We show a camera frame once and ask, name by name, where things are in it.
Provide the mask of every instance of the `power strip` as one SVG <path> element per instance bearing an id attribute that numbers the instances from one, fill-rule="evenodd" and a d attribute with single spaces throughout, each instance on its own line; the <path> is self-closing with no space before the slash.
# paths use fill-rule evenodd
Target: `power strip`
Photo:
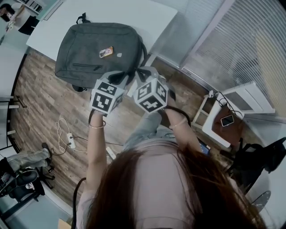
<path id="1" fill-rule="evenodd" d="M 68 139 L 68 141 L 69 141 L 69 143 L 70 143 L 69 147 L 71 147 L 71 148 L 76 148 L 76 144 L 75 144 L 75 141 L 74 141 L 74 139 L 73 139 L 72 133 L 68 133 L 68 134 L 67 134 L 67 139 Z"/>

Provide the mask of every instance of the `window blind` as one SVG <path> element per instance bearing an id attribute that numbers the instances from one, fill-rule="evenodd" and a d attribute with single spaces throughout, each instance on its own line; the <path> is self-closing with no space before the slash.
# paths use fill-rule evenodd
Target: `window blind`
<path id="1" fill-rule="evenodd" d="M 255 81 L 286 117 L 286 12 L 278 0 L 237 0 L 185 67 L 216 90 Z"/>
<path id="2" fill-rule="evenodd" d="M 199 39 L 223 0 L 154 0 L 178 10 L 153 50 L 164 60 L 179 66 Z"/>

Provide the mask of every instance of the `wooden floor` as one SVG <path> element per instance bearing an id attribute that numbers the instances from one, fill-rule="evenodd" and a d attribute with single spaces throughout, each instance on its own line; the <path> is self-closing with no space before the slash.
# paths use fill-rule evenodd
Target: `wooden floor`
<path id="1" fill-rule="evenodd" d="M 193 80 L 160 60 L 154 66 L 174 86 L 177 93 L 178 107 L 194 118 L 203 96 L 207 92 Z M 91 91 L 75 92 L 71 85 L 59 80 L 55 74 L 55 62 L 42 54 L 31 50 L 21 70 L 15 95 L 20 95 L 27 108 L 16 109 L 11 115 L 11 129 L 17 145 L 23 151 L 37 151 L 41 149 L 42 142 L 47 142 L 55 153 L 61 153 L 58 144 L 56 122 L 65 118 L 74 136 L 87 138 L 88 116 L 90 113 L 89 100 Z M 211 109 L 211 101 L 205 106 L 206 111 Z M 129 97 L 116 108 L 105 120 L 105 139 L 109 143 L 124 144 L 132 130 L 139 122 L 143 111 L 138 108 Z M 68 142 L 67 128 L 61 123 L 63 139 Z M 207 136 L 196 131 L 197 136 L 211 147 L 215 157 L 222 146 L 215 144 Z M 248 143 L 260 143 L 258 138 L 245 128 L 243 137 Z M 76 139 L 76 149 L 85 151 L 87 142 Z M 107 144 L 115 153 L 119 153 L 122 146 Z M 67 149 L 61 156 L 53 156 L 56 179 L 52 181 L 53 191 L 66 203 L 72 205 L 72 194 L 78 181 L 85 177 L 87 169 L 86 153 Z"/>

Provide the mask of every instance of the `bracelet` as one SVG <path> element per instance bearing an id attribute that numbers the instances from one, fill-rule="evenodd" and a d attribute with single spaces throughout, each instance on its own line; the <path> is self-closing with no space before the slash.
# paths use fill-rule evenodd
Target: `bracelet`
<path id="1" fill-rule="evenodd" d="M 169 128 L 172 130 L 172 129 L 174 129 L 175 127 L 180 126 L 181 124 L 183 124 L 185 121 L 187 121 L 187 118 L 186 118 L 186 117 L 184 117 L 184 118 L 182 119 L 182 121 L 180 121 L 177 125 L 169 126 Z"/>
<path id="2" fill-rule="evenodd" d="M 106 122 L 105 121 L 103 121 L 103 125 L 101 127 L 93 127 L 92 125 L 89 125 L 89 127 L 92 128 L 92 129 L 100 129 L 100 128 L 103 128 L 105 126 L 106 126 Z"/>

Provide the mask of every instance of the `black bag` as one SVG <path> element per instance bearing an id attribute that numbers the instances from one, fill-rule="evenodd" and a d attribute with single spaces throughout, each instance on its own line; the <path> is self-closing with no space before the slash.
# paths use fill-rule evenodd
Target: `black bag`
<path id="1" fill-rule="evenodd" d="M 142 52 L 142 65 L 147 56 L 146 48 L 135 29 L 118 23 L 89 23 L 85 13 L 79 19 L 83 23 L 73 25 L 63 38 L 55 75 L 72 84 L 77 91 L 93 88 L 96 80 L 110 71 L 123 72 L 109 77 L 113 84 L 120 84 L 126 75 L 129 75 L 127 84 L 130 83 L 139 66 Z M 100 58 L 99 52 L 110 46 L 113 47 L 113 54 Z"/>

